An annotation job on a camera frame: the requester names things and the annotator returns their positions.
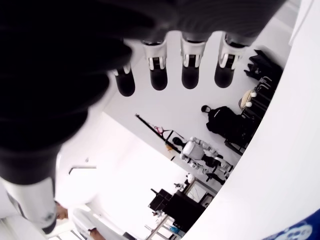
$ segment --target black fingertip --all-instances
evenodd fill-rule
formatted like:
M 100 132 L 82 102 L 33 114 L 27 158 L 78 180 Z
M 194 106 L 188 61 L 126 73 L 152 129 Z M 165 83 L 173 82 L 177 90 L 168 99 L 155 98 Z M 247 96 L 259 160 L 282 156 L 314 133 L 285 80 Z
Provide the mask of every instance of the black fingertip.
M 167 69 L 150 70 L 150 79 L 152 87 L 157 91 L 162 91 L 168 84 Z
M 219 62 L 216 64 L 215 74 L 214 74 L 214 81 L 215 84 L 222 89 L 225 89 L 230 86 L 232 83 L 232 79 L 234 77 L 234 70 L 230 68 L 221 68 Z
M 199 68 L 182 66 L 182 84 L 186 89 L 194 89 L 199 82 Z
M 124 97 L 130 97 L 136 90 L 135 79 L 132 70 L 128 74 L 119 74 L 115 76 L 116 85 L 119 92 Z

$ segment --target humanoid robot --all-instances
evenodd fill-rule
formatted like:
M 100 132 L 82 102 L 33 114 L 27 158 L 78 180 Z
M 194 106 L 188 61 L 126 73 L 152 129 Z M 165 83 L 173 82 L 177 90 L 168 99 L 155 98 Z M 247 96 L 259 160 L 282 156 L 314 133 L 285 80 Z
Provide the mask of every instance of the humanoid robot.
M 174 137 L 172 141 L 175 145 L 182 147 L 180 158 L 188 163 L 192 168 L 197 169 L 199 173 L 207 175 L 207 181 L 215 179 L 221 185 L 226 182 L 226 179 L 228 179 L 234 167 L 225 161 L 223 156 L 218 154 L 217 150 L 210 144 L 194 136 L 186 143 L 183 143 L 183 141 L 178 137 Z M 211 169 L 205 169 L 197 162 L 201 160 L 204 161 L 205 165 Z M 223 173 L 224 179 L 221 179 L 217 174 L 215 174 L 216 170 Z

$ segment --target blue sticker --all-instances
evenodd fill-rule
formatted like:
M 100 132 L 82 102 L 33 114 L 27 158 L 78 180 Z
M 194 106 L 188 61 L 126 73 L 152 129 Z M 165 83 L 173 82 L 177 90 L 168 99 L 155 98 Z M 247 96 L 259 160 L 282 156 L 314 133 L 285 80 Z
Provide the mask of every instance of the blue sticker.
M 263 240 L 320 240 L 320 209 L 306 219 Z

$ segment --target metal rack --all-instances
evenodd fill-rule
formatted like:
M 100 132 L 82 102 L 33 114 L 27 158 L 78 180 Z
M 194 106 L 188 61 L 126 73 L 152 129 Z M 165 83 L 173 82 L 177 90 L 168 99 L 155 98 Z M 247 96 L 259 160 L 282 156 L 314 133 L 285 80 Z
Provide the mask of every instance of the metal rack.
M 195 186 L 198 185 L 199 187 L 201 187 L 202 189 L 204 189 L 207 193 L 209 193 L 212 196 L 216 196 L 217 195 L 217 191 L 214 190 L 212 187 L 209 187 L 207 184 L 203 183 L 202 181 L 200 181 L 199 179 L 195 178 L 190 185 L 183 191 L 183 193 L 185 195 L 187 195 L 191 189 Z M 175 236 L 175 240 L 180 240 L 182 238 L 182 236 L 180 236 L 179 234 L 173 232 L 170 228 L 166 227 L 165 224 L 166 222 L 170 219 L 170 216 L 165 215 L 165 217 L 161 220 L 161 222 L 158 224 L 158 226 L 155 229 L 152 229 L 151 227 L 145 225 L 145 227 L 151 231 L 151 234 L 145 239 L 145 240 L 152 240 L 154 235 L 158 235 L 160 236 L 162 239 L 164 240 L 170 240 L 169 238 L 165 237 L 163 234 L 159 233 L 159 230 L 161 228 L 166 229 L 167 231 L 171 232 L 174 236 Z

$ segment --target white shirt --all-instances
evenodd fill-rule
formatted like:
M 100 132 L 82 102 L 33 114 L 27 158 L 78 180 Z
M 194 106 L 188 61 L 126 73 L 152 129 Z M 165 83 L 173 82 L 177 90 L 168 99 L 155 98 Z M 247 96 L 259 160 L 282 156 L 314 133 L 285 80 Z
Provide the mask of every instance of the white shirt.
M 104 225 L 90 212 L 83 209 L 68 209 L 68 218 L 74 223 L 78 232 L 88 240 L 93 240 L 93 238 L 90 237 L 90 230 L 95 228 L 106 240 L 127 240 L 124 236 L 117 234 L 115 231 Z

